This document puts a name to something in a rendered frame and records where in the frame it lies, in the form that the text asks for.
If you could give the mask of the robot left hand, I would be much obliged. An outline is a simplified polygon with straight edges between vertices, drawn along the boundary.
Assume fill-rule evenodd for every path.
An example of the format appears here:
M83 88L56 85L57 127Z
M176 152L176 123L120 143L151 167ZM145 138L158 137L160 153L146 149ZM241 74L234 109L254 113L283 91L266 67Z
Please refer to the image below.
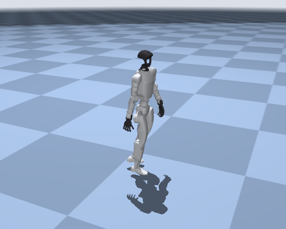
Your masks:
M163 101L160 100L160 104L159 103L157 103L157 104L159 105L159 113L157 115L160 117L163 117L163 115L164 115Z

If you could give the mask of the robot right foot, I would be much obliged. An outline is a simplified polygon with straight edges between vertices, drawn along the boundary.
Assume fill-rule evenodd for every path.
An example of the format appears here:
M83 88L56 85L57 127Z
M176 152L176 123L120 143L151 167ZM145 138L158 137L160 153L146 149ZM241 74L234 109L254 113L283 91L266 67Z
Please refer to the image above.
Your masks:
M139 167L138 169L135 169L134 166L132 166L130 171L141 174L141 175L148 175L148 171L145 171L141 167Z

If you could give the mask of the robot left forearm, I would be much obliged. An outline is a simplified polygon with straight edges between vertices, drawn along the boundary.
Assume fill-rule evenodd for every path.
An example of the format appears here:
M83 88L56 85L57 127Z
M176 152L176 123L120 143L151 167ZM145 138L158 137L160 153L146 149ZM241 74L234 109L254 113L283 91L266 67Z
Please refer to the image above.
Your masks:
M159 94L159 90L157 89L156 91L153 91L153 94L155 96L155 99L156 99L157 103L160 104L160 100L162 100L162 98L161 98L161 96Z

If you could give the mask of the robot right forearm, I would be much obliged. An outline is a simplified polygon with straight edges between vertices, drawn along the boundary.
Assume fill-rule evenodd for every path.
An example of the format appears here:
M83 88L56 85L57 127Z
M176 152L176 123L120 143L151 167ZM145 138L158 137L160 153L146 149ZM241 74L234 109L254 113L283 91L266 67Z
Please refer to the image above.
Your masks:
M135 107L135 102L134 101L134 96L132 95L129 99L129 102L128 102L128 110L127 110L127 115L126 115L126 118L128 119L131 119L131 115L133 114L133 110L134 110L134 107Z

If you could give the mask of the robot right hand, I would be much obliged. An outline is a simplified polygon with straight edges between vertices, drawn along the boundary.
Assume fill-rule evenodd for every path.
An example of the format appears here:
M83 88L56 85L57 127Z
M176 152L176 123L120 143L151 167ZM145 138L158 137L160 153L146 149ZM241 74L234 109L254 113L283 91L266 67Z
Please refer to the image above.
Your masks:
M132 122L131 122L132 117L133 117L133 115L131 115L131 119L126 118L126 121L124 122L123 129L127 130L128 132L129 131L131 132L131 127L132 127L132 129L134 129L133 126L132 126Z

